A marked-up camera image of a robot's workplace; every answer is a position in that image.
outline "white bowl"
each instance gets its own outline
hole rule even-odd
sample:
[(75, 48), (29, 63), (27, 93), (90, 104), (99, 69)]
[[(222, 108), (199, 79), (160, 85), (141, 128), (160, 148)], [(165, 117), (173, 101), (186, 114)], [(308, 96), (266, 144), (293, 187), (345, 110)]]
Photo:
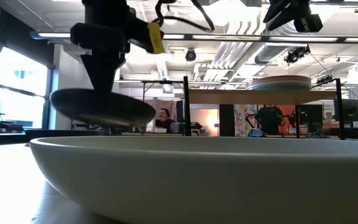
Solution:
[(34, 139), (62, 195), (131, 224), (358, 223), (358, 141)]

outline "black metal pole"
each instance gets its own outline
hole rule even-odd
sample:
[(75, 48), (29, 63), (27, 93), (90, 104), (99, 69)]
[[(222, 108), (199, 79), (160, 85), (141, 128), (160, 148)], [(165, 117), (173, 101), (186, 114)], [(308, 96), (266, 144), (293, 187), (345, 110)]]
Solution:
[(338, 116), (339, 118), (339, 138), (345, 140), (345, 124), (343, 120), (343, 106), (342, 106), (342, 91), (341, 91), (341, 80), (339, 78), (335, 79), (336, 82), (336, 98), (338, 100)]
[(299, 106), (295, 105), (295, 127), (296, 127), (296, 138), (300, 137), (300, 122), (299, 122)]
[(187, 76), (183, 77), (183, 93), (185, 97), (185, 136), (191, 136), (189, 81)]
[[(146, 94), (146, 82), (143, 82), (143, 102), (144, 102), (144, 95)], [(145, 124), (142, 127), (142, 134), (146, 132), (147, 125)]]

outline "yellow tag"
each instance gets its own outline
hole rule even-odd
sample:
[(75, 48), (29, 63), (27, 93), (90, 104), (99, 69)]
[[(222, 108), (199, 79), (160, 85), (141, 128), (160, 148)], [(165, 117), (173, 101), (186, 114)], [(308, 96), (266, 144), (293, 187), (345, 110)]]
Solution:
[(162, 45), (160, 26), (156, 22), (151, 22), (147, 26), (149, 28), (150, 40), (152, 41), (153, 49), (155, 54), (165, 53)]

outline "window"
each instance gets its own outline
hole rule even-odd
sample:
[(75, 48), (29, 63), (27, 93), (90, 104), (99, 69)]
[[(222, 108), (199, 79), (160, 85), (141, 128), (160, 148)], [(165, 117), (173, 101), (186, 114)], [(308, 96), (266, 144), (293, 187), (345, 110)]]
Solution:
[(48, 68), (18, 52), (3, 48), (0, 53), (0, 84), (45, 96)]
[(45, 100), (0, 88), (0, 120), (22, 124), (24, 128), (42, 128)]
[(3, 48), (0, 53), (0, 85), (25, 90), (29, 96), (0, 87), (0, 121), (23, 128), (42, 128), (48, 68), (18, 52)]

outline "black disc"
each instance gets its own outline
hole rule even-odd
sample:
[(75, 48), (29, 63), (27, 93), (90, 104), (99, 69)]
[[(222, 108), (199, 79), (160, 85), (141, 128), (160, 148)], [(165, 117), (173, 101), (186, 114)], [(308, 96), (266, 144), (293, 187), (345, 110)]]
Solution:
[(118, 93), (65, 89), (53, 92), (50, 100), (65, 116), (102, 126), (143, 126), (155, 116), (152, 106)]

